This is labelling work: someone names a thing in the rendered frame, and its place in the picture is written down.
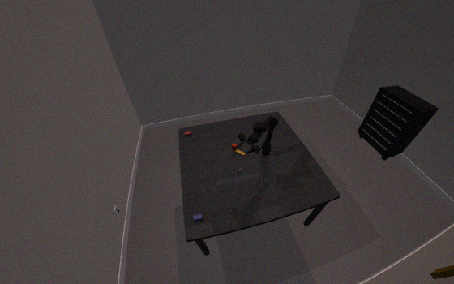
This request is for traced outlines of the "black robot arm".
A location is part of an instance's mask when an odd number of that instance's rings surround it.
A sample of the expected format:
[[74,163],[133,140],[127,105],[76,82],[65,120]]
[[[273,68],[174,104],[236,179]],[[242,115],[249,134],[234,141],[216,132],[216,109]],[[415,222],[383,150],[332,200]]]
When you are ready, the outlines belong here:
[[[269,152],[271,152],[271,149],[272,149],[270,140],[272,138],[272,133],[273,133],[274,127],[277,125],[278,125],[278,121],[276,120],[275,117],[272,117],[272,116],[269,116],[268,119],[265,119],[262,123],[260,121],[258,121],[257,123],[254,123],[254,125],[253,125],[253,127],[254,127],[253,134],[256,134],[259,138],[262,137],[262,134],[267,130],[267,126],[269,126],[268,133],[266,135],[266,139],[262,144],[262,149],[263,149],[262,153],[263,153],[264,157],[270,155]],[[250,139],[251,141],[254,142],[253,144],[258,143],[259,138],[256,138],[252,134],[248,137],[248,139]]]

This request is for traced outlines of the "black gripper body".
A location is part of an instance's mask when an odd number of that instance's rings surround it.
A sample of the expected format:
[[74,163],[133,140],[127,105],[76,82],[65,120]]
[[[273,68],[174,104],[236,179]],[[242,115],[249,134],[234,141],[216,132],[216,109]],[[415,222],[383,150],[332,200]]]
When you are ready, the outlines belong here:
[[[252,135],[255,136],[256,138],[259,138],[256,134],[252,134]],[[255,150],[256,153],[259,153],[259,151],[261,150],[261,148],[260,148],[258,145],[257,145],[257,146],[254,146],[254,144],[253,144],[254,142],[251,141],[250,139],[247,139],[243,133],[240,133],[239,136],[238,136],[239,139],[241,139],[241,137],[242,137],[242,138],[243,138],[251,147],[255,147],[255,148],[256,148],[256,150]]]

